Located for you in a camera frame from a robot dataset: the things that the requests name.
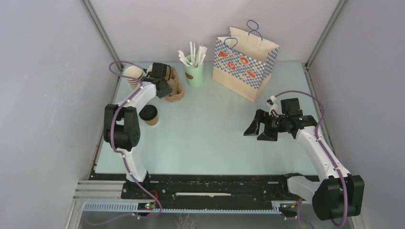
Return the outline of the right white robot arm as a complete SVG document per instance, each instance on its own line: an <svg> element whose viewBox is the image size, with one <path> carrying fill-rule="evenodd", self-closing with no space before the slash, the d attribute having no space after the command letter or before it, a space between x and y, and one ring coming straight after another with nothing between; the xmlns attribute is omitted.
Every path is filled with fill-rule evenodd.
<svg viewBox="0 0 405 229"><path fill-rule="evenodd" d="M275 142L278 134L291 134L307 153L320 180L317 183L301 174L288 174L287 180L277 187L279 196L291 199L297 195L309 201L320 220L360 215L365 188L362 177L352 175L323 142L318 122L303 114L298 98L282 100L281 104L275 100L275 97L268 100L269 111L256 110L244 135Z"/></svg>

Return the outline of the brown pulp cup carrier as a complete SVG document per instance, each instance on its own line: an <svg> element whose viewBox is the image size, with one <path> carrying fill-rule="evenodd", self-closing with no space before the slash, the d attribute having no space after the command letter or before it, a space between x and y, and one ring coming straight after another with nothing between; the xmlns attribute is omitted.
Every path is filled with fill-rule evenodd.
<svg viewBox="0 0 405 229"><path fill-rule="evenodd" d="M185 94L181 82L176 80L169 80L168 84L171 87L172 92L165 96L165 99L171 103L181 100Z"/></svg>

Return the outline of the brown paper coffee cup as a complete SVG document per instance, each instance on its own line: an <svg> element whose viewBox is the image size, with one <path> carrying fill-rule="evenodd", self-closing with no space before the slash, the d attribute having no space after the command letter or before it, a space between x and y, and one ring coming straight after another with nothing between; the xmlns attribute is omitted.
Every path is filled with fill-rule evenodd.
<svg viewBox="0 0 405 229"><path fill-rule="evenodd" d="M158 115L155 115L152 118L145 119L144 121L147 125L154 126L158 123L159 117L158 117Z"/></svg>

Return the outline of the black plastic cup lid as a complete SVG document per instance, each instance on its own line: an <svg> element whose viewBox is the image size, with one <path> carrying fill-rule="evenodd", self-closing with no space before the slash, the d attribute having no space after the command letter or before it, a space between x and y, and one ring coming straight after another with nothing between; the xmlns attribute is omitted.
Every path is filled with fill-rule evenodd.
<svg viewBox="0 0 405 229"><path fill-rule="evenodd" d="M155 115L158 115L158 110L151 104L145 105L139 113L139 116L142 120L152 118Z"/></svg>

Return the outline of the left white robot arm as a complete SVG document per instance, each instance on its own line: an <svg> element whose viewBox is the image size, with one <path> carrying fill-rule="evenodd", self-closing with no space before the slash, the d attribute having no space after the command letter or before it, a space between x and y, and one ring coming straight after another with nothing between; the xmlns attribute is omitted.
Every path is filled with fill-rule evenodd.
<svg viewBox="0 0 405 229"><path fill-rule="evenodd" d="M150 195L151 186L144 181L147 170L136 153L136 146L140 141L138 115L151 99L163 98L172 92L166 76L170 66L154 62L150 69L141 68L140 77L131 78L113 71L111 67L115 63L121 62L112 62L109 70L121 78L134 80L136 89L120 103L106 105L103 138L115 153L120 154L126 168L127 179L136 182L132 192L143 199Z"/></svg>

